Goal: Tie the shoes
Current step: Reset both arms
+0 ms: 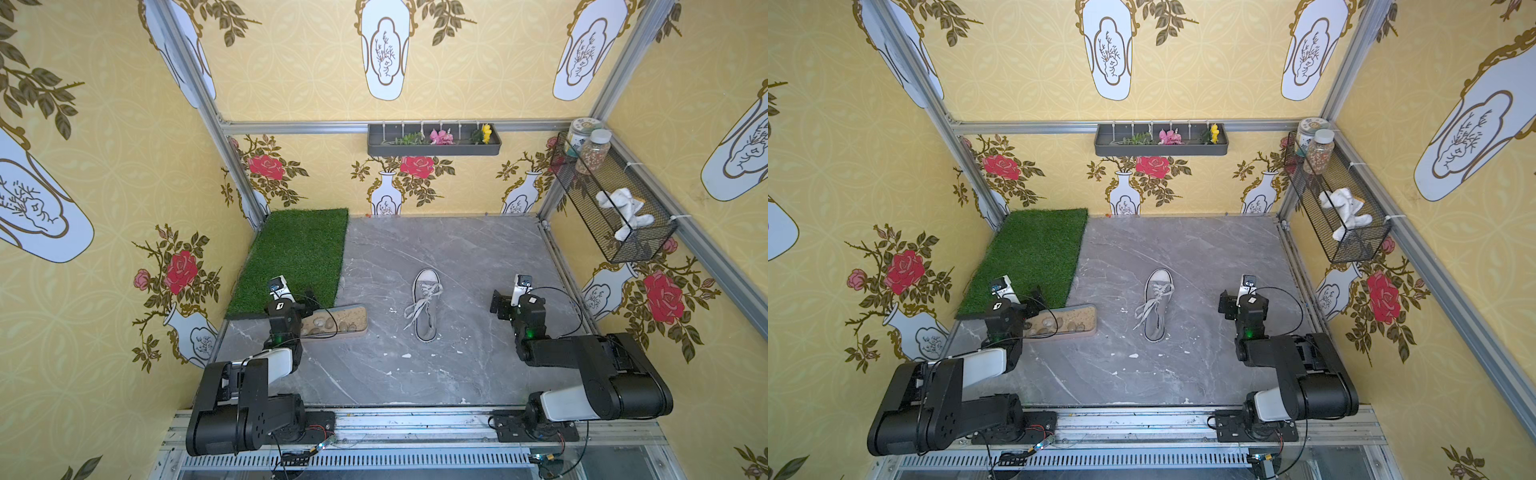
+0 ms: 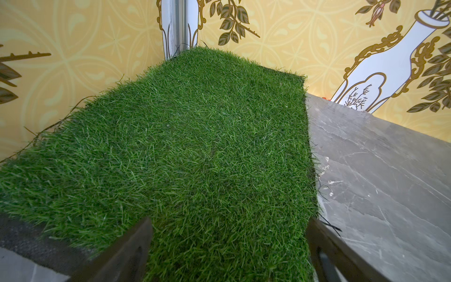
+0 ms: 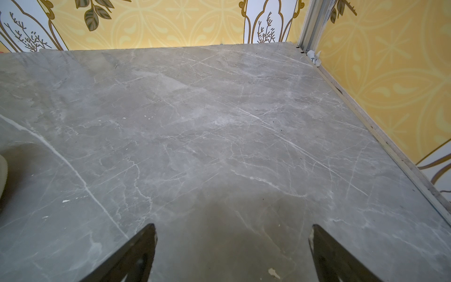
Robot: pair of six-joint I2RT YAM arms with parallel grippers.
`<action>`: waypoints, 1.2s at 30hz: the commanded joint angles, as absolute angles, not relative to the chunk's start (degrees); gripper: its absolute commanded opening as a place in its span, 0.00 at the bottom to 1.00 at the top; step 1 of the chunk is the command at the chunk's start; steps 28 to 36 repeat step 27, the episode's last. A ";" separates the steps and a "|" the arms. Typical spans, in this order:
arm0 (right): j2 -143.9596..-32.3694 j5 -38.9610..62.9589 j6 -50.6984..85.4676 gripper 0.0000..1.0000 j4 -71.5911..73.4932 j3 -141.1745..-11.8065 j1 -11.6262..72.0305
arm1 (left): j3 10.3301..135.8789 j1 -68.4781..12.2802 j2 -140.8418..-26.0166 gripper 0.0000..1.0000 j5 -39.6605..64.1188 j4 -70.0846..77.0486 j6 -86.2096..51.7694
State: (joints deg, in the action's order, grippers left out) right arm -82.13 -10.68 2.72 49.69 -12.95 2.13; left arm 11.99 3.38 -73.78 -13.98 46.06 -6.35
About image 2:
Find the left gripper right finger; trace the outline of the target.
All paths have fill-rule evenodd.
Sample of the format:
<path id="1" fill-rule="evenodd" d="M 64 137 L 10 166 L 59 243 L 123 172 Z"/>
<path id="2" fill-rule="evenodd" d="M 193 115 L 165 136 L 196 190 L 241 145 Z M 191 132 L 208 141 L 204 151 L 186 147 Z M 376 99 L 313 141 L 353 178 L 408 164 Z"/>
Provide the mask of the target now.
<path id="1" fill-rule="evenodd" d="M 306 229 L 311 263 L 320 282 L 387 282 L 389 279 L 367 263 L 359 254 L 315 217 Z"/>

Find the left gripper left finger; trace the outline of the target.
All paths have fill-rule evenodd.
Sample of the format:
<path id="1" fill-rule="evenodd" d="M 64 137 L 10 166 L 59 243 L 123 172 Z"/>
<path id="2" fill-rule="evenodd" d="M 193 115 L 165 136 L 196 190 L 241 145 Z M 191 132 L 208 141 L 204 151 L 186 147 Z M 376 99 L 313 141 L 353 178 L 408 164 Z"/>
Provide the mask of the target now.
<path id="1" fill-rule="evenodd" d="M 97 258 L 78 269 L 70 282 L 141 282 L 153 238 L 151 219 L 144 217 Z"/>

